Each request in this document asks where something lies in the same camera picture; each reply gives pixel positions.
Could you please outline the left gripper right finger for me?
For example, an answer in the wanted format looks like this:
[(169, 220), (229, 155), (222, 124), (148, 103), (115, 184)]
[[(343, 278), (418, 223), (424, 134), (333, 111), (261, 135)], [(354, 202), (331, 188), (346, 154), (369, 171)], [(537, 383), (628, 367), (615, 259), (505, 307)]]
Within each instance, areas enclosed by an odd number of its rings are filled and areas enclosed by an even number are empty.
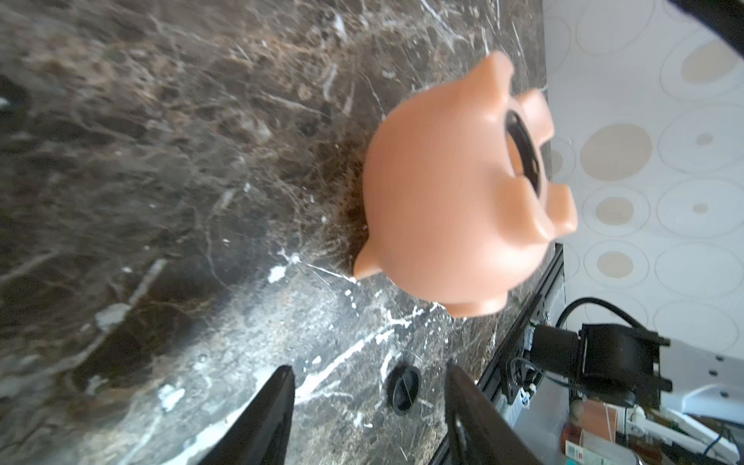
[(453, 363), (447, 369), (445, 401), (451, 463), (541, 464), (467, 373)]

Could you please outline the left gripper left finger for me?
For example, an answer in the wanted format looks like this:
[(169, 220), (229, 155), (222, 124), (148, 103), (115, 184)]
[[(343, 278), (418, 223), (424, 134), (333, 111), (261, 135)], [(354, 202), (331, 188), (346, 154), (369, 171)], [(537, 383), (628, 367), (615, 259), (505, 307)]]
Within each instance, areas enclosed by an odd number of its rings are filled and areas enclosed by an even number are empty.
[(201, 464), (284, 464), (295, 398), (294, 370), (282, 365)]

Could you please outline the black plug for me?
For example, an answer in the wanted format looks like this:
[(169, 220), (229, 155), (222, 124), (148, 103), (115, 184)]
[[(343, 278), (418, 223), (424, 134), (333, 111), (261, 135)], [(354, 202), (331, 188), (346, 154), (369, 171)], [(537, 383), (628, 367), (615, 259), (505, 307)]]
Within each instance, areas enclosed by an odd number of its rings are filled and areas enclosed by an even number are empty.
[(405, 416), (420, 393), (420, 370), (411, 364), (399, 364), (387, 376), (387, 404), (397, 416)]

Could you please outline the pink piggy bank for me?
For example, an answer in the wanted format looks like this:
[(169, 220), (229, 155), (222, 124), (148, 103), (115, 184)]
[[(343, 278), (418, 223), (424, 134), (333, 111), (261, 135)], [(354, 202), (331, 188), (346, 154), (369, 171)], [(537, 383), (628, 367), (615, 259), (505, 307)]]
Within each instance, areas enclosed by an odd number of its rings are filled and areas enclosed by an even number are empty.
[(384, 273), (455, 318), (490, 315), (575, 232), (572, 191), (544, 170), (548, 102), (537, 89), (513, 95), (513, 73), (509, 56), (492, 52), (387, 116), (364, 161), (369, 236), (356, 279)]

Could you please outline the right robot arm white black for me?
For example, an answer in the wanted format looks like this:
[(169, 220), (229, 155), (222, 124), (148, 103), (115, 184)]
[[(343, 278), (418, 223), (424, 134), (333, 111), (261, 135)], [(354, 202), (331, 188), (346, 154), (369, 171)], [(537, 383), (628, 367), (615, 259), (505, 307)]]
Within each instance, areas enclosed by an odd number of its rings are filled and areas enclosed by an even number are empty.
[[(564, 329), (568, 317), (585, 304), (598, 305), (622, 322)], [(606, 403), (672, 410), (724, 424), (743, 422), (742, 360), (666, 338), (600, 298), (580, 298), (555, 325), (537, 325), (526, 361)]]

